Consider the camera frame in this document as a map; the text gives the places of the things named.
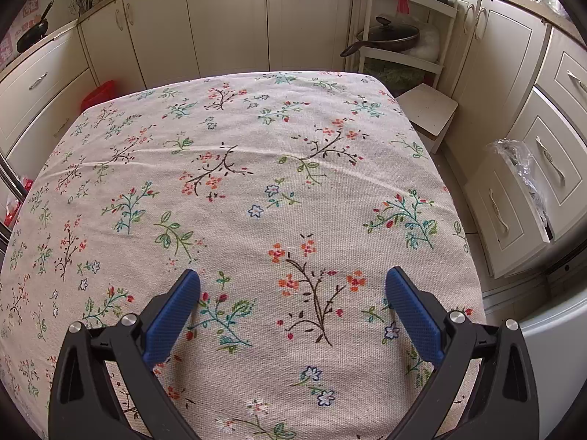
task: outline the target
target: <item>cabinet door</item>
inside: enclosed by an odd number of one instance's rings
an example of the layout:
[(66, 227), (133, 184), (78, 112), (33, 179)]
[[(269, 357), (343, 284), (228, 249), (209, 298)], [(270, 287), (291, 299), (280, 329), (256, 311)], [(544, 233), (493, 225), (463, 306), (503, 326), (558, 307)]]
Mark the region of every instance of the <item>cabinet door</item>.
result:
[(16, 173), (37, 177), (49, 154), (80, 115), (81, 101), (95, 88), (92, 73), (87, 69), (55, 96), (8, 154), (8, 163)]
[(269, 70), (267, 0), (187, 0), (200, 75)]
[(147, 88), (199, 78), (187, 0), (123, 1)]
[(122, 0), (113, 1), (83, 20), (81, 32), (100, 84), (115, 80), (121, 95), (145, 89)]
[(457, 17), (454, 20), (453, 34), (444, 58), (444, 69), (436, 87), (448, 97), (453, 95), (465, 64), (480, 6), (481, 0), (457, 0)]
[(351, 0), (268, 0), (271, 71), (344, 68)]
[(540, 18), (501, 0), (482, 0), (475, 36), (453, 93), (459, 103), (445, 137), (466, 179), (483, 148), (505, 137), (525, 102), (547, 30)]

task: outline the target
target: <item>tablecloth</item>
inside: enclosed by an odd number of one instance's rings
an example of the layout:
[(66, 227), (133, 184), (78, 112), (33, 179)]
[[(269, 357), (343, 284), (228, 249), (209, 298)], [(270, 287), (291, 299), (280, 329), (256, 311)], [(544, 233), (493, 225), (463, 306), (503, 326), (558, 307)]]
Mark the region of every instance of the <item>tablecloth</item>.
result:
[(376, 79), (253, 73), (134, 93), (81, 114), (29, 192), (0, 277), (2, 382), (46, 436), (68, 325), (140, 313), (189, 267), (201, 298), (154, 373), (202, 439), (385, 438), (432, 372), (385, 299), (395, 265), (484, 321), (450, 194)]

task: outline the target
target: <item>kitchen utensil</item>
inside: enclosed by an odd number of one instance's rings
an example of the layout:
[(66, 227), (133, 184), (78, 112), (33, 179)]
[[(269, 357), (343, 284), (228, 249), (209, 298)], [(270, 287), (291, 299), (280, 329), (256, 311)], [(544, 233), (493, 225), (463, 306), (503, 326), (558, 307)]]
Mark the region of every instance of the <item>kitchen utensil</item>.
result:
[(18, 52), (25, 52), (28, 48), (34, 45), (41, 40), (43, 36), (47, 33), (49, 29), (49, 21), (45, 19), (47, 13), (53, 6), (54, 0), (51, 0), (47, 7), (45, 8), (45, 12), (40, 18), (39, 23), (34, 25), (32, 28), (29, 28), (25, 34), (23, 34), (19, 40), (17, 41), (17, 51)]
[(401, 52), (413, 48), (420, 39), (420, 30), (412, 25), (392, 24), (387, 18), (378, 16), (375, 18), (380, 26), (369, 28), (369, 39), (363, 41), (363, 32), (357, 34), (359, 41), (351, 44), (340, 56), (346, 58), (359, 51), (363, 46), (378, 48), (381, 50)]

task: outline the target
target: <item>pan handle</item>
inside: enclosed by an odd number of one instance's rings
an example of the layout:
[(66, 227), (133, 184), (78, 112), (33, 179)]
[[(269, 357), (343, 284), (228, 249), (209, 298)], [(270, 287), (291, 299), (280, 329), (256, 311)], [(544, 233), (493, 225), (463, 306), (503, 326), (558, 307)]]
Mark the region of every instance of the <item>pan handle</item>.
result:
[(366, 46), (369, 44), (371, 44), (371, 41), (356, 41), (355, 43), (351, 44), (347, 49), (345, 49), (340, 54), (340, 57), (346, 58), (347, 56), (350, 56), (351, 54), (354, 54), (357, 51), (359, 51), (359, 49), (361, 49), (363, 46)]

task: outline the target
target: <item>kitchen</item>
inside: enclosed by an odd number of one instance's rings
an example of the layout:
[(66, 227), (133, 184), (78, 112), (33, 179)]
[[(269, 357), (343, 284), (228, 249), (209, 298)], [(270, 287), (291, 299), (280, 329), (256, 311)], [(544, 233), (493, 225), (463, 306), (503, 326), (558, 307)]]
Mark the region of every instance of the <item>kitchen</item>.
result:
[[(436, 134), (435, 162), (460, 209), (454, 235), (475, 260), (487, 317), (523, 319), (573, 287), (549, 275), (587, 223), (585, 43), (557, 0), (405, 0), (409, 13), (401, 1), (94, 0), (76, 17), (56, 0), (49, 34), (0, 73), (0, 151), (34, 178), (82, 99), (110, 80), (122, 96), (232, 73), (359, 72), (400, 103), (426, 83), (458, 104)], [(366, 45), (341, 58), (382, 16), (417, 20), (432, 56)], [(504, 138), (524, 140), (537, 160), (547, 224), (514, 167), (484, 149)]]

